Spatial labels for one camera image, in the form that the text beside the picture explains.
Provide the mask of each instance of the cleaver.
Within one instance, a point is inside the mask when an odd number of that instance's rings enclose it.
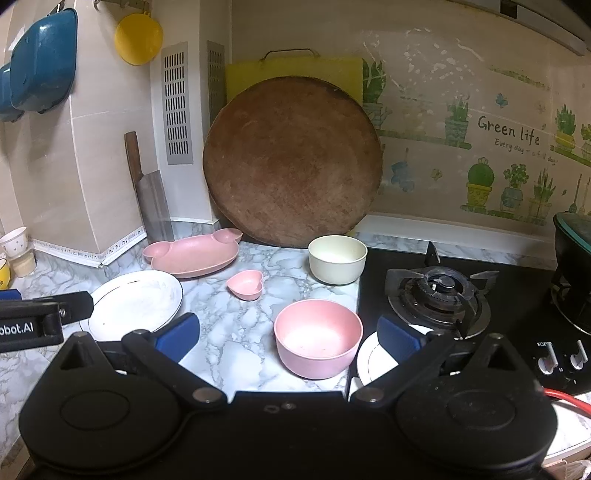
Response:
[[[135,132],[125,134],[125,152],[148,243],[174,242],[173,225],[170,221],[160,171],[156,170],[147,175],[142,173],[138,136]]]

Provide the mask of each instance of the round wooden cutting board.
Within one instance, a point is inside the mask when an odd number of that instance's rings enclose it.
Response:
[[[217,116],[203,150],[207,186],[243,232],[305,248],[346,233],[368,212],[382,177],[378,136],[338,87],[279,77],[240,93]]]

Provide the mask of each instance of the black stovetop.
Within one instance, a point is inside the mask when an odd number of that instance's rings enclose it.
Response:
[[[382,314],[393,314],[384,293],[388,269],[423,268],[424,258],[424,254],[368,249],[357,308],[363,323],[363,340],[376,331]],[[441,264],[468,277],[485,270],[499,271],[495,286],[486,295],[491,307],[491,322],[471,341],[478,343],[487,333],[502,333],[517,348],[543,386],[570,394],[591,390],[591,362],[580,371],[572,368],[570,363],[570,355],[577,353],[577,340],[583,342],[591,356],[591,336],[571,325],[552,303],[550,280],[554,272],[462,258],[441,257]],[[558,367],[551,375],[543,374],[538,367],[538,359],[548,355],[546,342],[552,342],[558,358]],[[349,368],[347,392],[352,377],[358,377],[356,359]]]

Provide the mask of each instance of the gas stove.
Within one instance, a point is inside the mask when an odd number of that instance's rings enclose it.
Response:
[[[476,345],[487,333],[501,333],[544,387],[591,391],[591,335],[559,310],[568,293],[559,279],[549,270],[439,257],[431,243],[426,255],[369,248],[359,285],[363,341],[381,316],[392,314]],[[347,391],[352,377],[356,359]]]

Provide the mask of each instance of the cutting board handle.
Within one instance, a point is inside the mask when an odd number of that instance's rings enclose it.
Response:
[[[265,61],[267,59],[267,57],[269,56],[269,54],[271,54],[271,53],[280,53],[283,51],[305,51],[305,50],[311,52],[315,59],[320,57],[320,54],[316,50],[312,50],[311,48],[284,48],[283,50],[268,51],[267,53],[265,53],[265,56],[263,58],[261,58],[261,61]]]

